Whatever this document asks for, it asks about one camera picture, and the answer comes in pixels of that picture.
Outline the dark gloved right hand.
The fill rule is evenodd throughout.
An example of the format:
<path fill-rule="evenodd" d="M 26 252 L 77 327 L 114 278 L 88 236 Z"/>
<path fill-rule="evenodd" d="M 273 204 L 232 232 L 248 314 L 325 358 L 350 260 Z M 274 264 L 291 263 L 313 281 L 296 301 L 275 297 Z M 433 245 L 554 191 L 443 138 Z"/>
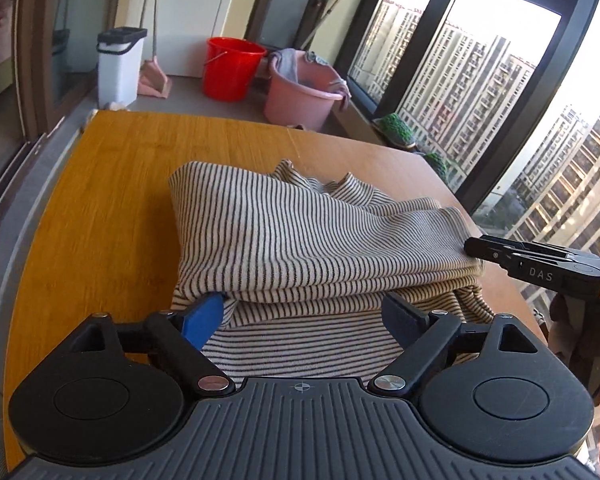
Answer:
<path fill-rule="evenodd" d="M 600 405 L 600 296 L 584 301 L 556 294 L 550 303 L 548 343 Z"/>

